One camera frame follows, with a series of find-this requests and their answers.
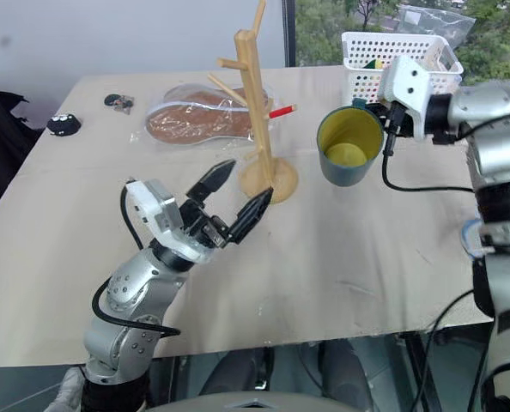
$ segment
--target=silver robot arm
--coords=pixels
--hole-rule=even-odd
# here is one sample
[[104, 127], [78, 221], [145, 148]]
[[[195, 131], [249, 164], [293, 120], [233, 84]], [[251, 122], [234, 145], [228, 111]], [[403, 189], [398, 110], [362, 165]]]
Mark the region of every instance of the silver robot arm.
[[203, 211], [203, 201], [224, 184], [234, 163], [224, 161], [211, 168], [186, 193], [188, 199], [180, 207], [157, 180], [126, 185], [135, 211], [155, 238], [119, 266], [94, 296], [96, 318], [84, 337], [89, 359], [83, 411], [143, 408], [155, 345], [164, 336], [180, 333], [161, 324], [187, 271], [207, 263], [215, 248], [239, 244], [262, 217], [271, 188], [250, 200], [231, 227]]
[[[392, 106], [385, 124], [390, 134], [416, 140], [433, 136], [437, 144], [468, 142], [467, 164], [483, 218], [480, 236], [494, 248], [473, 264], [475, 302], [495, 320], [482, 379], [483, 406], [510, 411], [510, 82], [431, 95], [429, 74], [409, 58], [393, 62], [383, 80], [379, 94]], [[394, 118], [394, 112], [400, 116]], [[407, 126], [404, 114], [411, 117]], [[392, 155], [394, 137], [388, 141]]]

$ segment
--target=table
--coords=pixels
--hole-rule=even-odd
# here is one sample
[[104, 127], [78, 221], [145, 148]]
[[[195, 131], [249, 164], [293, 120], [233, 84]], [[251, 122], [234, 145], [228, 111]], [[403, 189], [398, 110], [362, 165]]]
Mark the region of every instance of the table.
[[[136, 252], [118, 207], [128, 177], [158, 178], [182, 202], [211, 166], [238, 159], [207, 202], [210, 213], [233, 221], [246, 201], [238, 171], [251, 144], [169, 150], [141, 138], [152, 102], [205, 76], [88, 76], [70, 92], [60, 112], [74, 113], [81, 130], [68, 137], [44, 132], [0, 201], [0, 367], [85, 361], [93, 292]], [[165, 318], [183, 333], [162, 340], [157, 356], [419, 330], [471, 288], [459, 231], [475, 215], [472, 196], [391, 191], [379, 161], [350, 188], [323, 177], [316, 130], [340, 106], [342, 76], [341, 67], [263, 70], [282, 103], [299, 107], [271, 132], [275, 155], [295, 165], [299, 186], [270, 206], [241, 245], [192, 268]], [[234, 70], [219, 77], [240, 81]], [[103, 105], [110, 93], [135, 97], [130, 116]], [[464, 148], [399, 139], [390, 178], [468, 185]], [[134, 224], [146, 244], [149, 234]], [[446, 322], [485, 319], [466, 299]]]

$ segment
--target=floor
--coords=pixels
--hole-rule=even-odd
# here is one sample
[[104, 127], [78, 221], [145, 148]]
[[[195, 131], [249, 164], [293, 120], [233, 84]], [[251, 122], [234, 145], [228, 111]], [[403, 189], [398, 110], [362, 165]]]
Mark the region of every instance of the floor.
[[[409, 409], [415, 387], [407, 353], [395, 336], [361, 337], [350, 340], [367, 375], [379, 411]], [[443, 410], [466, 410], [481, 345], [450, 342], [434, 345], [431, 368]], [[273, 391], [301, 392], [319, 396], [307, 377], [295, 345], [275, 348], [276, 362], [271, 381]], [[224, 356], [202, 354], [189, 359], [187, 397], [196, 396], [216, 363]], [[317, 346], [303, 345], [303, 355], [317, 379]], [[43, 411], [54, 399], [66, 366], [0, 368], [0, 412]]]

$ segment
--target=green cup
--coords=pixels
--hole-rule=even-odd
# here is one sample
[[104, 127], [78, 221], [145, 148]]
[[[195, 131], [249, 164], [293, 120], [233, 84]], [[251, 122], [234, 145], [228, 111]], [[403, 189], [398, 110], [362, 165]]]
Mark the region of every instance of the green cup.
[[361, 181], [383, 146], [383, 127], [366, 101], [354, 99], [352, 105], [329, 113], [316, 137], [322, 173], [337, 186]]

